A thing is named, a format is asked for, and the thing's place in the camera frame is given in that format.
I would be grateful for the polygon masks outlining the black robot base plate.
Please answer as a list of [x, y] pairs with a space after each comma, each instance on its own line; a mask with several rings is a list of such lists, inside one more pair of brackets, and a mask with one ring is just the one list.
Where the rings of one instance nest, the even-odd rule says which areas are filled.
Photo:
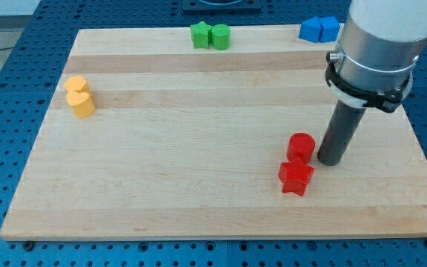
[[182, 0], [184, 12], [259, 11], [260, 0]]

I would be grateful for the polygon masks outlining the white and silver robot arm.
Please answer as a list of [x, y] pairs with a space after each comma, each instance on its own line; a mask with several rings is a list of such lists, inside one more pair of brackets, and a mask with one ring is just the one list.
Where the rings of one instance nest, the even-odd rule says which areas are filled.
[[353, 0], [325, 80], [338, 113], [394, 112], [427, 45], [427, 0]]

